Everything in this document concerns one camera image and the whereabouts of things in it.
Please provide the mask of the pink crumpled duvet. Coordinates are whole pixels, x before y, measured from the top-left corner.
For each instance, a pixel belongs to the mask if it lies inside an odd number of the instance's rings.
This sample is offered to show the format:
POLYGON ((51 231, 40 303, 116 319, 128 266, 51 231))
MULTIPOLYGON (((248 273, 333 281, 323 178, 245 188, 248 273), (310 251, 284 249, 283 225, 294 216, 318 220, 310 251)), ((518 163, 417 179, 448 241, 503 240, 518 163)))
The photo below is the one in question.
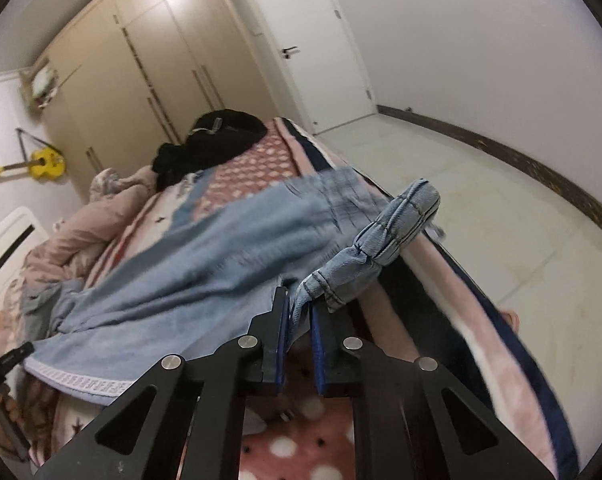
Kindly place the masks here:
MULTIPOLYGON (((17 288, 17 299, 24 299, 21 285, 30 285, 32 290, 43 292, 46 286, 59 282, 78 285, 82 290, 85 278, 91 273, 95 262, 105 247, 130 226, 136 216, 145 207, 151 196, 156 193, 157 175, 149 166, 138 169, 131 177, 119 179, 114 170, 102 171, 93 181, 91 201, 77 211, 69 220, 62 222, 55 234, 40 247, 34 248, 24 263, 24 278, 18 278, 13 284, 17 288)), ((10 330, 3 324, 0 313, 0 353, 5 349, 4 336, 10 336, 10 330)), ((77 410, 79 426, 74 428, 72 436, 65 434, 62 440, 53 442, 62 446, 81 431, 83 425, 94 418, 101 410, 100 406, 77 401, 70 411, 77 410)), ((8 460, 19 460, 15 447, 0 425, 0 456, 8 460)))

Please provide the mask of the beige wardrobe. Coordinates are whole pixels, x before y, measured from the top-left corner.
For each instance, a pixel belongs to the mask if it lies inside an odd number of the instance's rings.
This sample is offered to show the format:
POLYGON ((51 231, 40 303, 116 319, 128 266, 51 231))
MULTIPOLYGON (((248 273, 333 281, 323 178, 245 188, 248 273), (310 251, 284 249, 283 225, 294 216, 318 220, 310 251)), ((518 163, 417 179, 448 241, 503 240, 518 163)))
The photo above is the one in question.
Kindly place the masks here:
POLYGON ((231 0, 93 0, 43 50, 57 70, 38 114, 81 196, 114 168, 132 174, 196 119, 278 108, 231 0))

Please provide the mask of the light blue denim pants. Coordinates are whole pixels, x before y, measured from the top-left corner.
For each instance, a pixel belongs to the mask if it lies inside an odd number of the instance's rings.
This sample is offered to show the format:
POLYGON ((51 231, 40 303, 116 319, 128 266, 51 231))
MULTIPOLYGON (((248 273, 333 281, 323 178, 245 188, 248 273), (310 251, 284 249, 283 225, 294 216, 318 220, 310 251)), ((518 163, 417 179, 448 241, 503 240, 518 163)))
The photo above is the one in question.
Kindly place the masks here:
POLYGON ((208 356, 248 332, 290 292, 291 336, 307 305, 359 296, 435 216, 440 195, 417 180, 393 200, 350 168, 279 182, 167 231, 107 278, 30 310, 24 369, 106 405, 164 356, 208 356))

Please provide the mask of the white headboard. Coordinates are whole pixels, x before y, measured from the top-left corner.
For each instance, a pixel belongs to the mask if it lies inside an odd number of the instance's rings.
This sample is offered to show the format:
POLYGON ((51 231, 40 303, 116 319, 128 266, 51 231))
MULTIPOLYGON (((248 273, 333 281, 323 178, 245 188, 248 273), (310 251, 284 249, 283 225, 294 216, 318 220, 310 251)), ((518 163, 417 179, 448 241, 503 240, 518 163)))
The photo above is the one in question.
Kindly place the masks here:
POLYGON ((0 311, 3 296, 17 277, 24 258, 47 239, 46 229, 27 207, 18 207, 0 222, 0 311))

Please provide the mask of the black clothing pile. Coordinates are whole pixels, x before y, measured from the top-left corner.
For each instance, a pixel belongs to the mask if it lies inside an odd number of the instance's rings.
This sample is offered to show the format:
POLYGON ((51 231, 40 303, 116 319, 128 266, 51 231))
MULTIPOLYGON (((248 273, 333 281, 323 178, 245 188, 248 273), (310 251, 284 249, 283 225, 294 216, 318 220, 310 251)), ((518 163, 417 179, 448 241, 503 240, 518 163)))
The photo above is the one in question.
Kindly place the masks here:
POLYGON ((258 117, 238 110, 215 110, 200 116, 182 144, 164 143, 158 148, 151 170, 161 192, 187 174, 216 167, 245 153, 261 141, 266 125, 258 117))

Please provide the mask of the white door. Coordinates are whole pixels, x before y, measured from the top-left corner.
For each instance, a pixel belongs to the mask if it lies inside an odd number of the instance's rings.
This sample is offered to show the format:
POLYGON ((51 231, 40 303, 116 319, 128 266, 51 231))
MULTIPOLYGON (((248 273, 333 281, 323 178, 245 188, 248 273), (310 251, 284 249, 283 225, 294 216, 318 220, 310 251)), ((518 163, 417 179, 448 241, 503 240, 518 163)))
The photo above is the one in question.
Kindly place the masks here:
POLYGON ((323 133, 376 113, 365 66, 337 0, 248 0, 303 124, 323 133))

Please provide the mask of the yellow ukulele on wall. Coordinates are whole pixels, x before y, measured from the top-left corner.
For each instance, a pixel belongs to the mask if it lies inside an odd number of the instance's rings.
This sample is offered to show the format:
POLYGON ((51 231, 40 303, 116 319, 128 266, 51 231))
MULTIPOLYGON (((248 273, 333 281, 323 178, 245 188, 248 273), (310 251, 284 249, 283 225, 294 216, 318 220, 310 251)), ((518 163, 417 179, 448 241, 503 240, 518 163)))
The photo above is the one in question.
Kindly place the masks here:
POLYGON ((66 174, 66 158, 56 146, 34 136, 23 128, 16 128, 16 135, 24 160, 13 164, 0 165, 0 177, 6 172, 16 170, 26 170, 34 180, 57 180, 66 174), (28 138, 41 148, 28 155, 24 146, 24 138, 28 138))

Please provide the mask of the grey cloth on bed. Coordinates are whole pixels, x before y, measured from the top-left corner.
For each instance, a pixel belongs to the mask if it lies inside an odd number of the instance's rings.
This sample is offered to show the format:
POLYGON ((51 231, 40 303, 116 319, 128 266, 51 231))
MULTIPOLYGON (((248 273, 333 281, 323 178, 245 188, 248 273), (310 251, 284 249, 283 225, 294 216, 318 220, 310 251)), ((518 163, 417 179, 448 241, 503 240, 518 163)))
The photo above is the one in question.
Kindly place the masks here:
POLYGON ((21 301, 24 339, 37 341, 66 333, 66 318, 83 297, 83 278, 27 287, 21 301))

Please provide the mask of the item atop wardrobe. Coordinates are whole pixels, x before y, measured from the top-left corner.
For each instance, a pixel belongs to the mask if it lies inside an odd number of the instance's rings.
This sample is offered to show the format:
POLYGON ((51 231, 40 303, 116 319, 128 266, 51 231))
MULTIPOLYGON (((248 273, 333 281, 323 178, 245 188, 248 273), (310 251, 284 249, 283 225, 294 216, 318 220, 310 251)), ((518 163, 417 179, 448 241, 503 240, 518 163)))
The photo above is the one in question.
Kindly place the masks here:
POLYGON ((44 110, 57 92, 57 70, 46 58, 28 70, 20 70, 18 76, 24 105, 34 114, 44 110))

